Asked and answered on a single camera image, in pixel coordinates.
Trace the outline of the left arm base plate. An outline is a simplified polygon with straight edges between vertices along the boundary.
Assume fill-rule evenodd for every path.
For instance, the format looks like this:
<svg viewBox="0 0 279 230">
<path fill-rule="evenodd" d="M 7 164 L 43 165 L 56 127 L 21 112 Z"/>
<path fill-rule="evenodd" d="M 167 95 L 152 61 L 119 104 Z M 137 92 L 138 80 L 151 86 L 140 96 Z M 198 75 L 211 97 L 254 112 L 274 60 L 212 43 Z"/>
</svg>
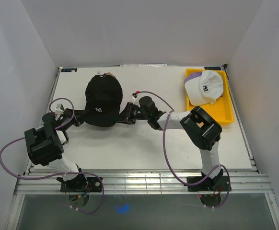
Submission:
<svg viewBox="0 0 279 230">
<path fill-rule="evenodd" d="M 60 192 L 64 193 L 86 193 L 86 192 L 101 192 L 101 182 L 96 177 L 76 177 L 70 181 L 63 181 L 58 177 L 57 180 L 61 182 Z"/>
</svg>

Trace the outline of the pink baseball cap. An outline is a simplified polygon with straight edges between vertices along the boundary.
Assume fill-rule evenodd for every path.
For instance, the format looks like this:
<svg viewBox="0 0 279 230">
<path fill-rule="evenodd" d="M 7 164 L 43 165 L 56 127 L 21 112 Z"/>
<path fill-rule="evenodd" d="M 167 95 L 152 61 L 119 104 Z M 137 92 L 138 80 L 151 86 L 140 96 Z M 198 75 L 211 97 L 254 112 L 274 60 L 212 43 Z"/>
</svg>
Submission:
<svg viewBox="0 0 279 230">
<path fill-rule="evenodd" d="M 111 72 L 107 72 L 107 73 L 104 73 L 104 75 L 107 75 L 107 76 L 111 76 L 113 78 L 116 78 L 116 76 L 114 74 L 112 74 Z"/>
</svg>

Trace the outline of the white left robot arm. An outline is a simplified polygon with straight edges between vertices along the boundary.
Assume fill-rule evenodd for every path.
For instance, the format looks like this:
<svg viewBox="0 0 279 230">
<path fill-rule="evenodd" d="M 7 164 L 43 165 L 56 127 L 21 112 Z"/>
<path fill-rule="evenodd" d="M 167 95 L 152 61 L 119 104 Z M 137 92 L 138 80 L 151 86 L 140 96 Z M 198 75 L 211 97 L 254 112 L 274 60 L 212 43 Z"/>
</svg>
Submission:
<svg viewBox="0 0 279 230">
<path fill-rule="evenodd" d="M 43 125 L 24 132 L 27 153 L 34 165 L 52 168 L 61 177 L 57 178 L 72 191 L 84 191 L 88 186 L 87 178 L 81 168 L 64 155 L 63 145 L 69 142 L 67 129 L 79 127 L 88 116 L 88 110 L 63 109 L 43 115 Z"/>
</svg>

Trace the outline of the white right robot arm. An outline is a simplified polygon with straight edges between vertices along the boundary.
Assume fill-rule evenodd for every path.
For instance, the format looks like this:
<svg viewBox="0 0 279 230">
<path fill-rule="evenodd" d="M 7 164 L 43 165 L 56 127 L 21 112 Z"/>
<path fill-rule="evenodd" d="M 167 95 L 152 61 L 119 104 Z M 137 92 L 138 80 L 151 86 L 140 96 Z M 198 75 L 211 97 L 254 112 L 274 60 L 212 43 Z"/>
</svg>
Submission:
<svg viewBox="0 0 279 230">
<path fill-rule="evenodd" d="M 151 97 L 140 98 L 139 106 L 127 103 L 125 109 L 118 115 L 118 123 L 132 125 L 136 120 L 146 120 L 154 130 L 163 131 L 163 152 L 166 164 L 173 176 L 185 186 L 203 184 L 208 190 L 214 190 L 220 185 L 223 176 L 218 154 L 222 127 L 200 106 L 190 111 L 176 113 L 159 110 Z M 193 183 L 183 182 L 173 171 L 166 153 L 165 134 L 168 129 L 184 130 L 192 143 L 199 148 L 202 170 L 201 179 Z"/>
</svg>

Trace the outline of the black baseball cap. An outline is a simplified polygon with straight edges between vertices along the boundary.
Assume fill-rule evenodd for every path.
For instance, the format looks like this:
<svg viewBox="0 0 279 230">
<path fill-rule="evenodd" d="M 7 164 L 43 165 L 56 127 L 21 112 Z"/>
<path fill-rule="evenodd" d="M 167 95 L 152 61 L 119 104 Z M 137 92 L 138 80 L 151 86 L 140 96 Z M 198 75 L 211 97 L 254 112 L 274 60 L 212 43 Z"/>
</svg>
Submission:
<svg viewBox="0 0 279 230">
<path fill-rule="evenodd" d="M 123 99 L 123 90 L 116 78 L 95 75 L 85 90 L 88 110 L 85 123 L 97 127 L 111 127 L 116 123 Z"/>
</svg>

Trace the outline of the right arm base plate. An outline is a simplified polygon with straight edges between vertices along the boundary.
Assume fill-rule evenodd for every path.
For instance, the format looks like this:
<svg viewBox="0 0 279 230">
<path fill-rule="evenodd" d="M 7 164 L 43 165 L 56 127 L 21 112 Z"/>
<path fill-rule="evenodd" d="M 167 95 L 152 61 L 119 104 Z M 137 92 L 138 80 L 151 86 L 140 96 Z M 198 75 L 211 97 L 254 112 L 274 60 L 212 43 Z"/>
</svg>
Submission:
<svg viewBox="0 0 279 230">
<path fill-rule="evenodd" d="M 228 176 L 221 176 L 218 179 L 211 179 L 207 178 L 204 182 L 195 185 L 195 186 L 188 186 L 187 187 L 189 192 L 199 192 L 199 191 L 231 191 L 231 186 L 229 185 L 229 177 Z"/>
</svg>

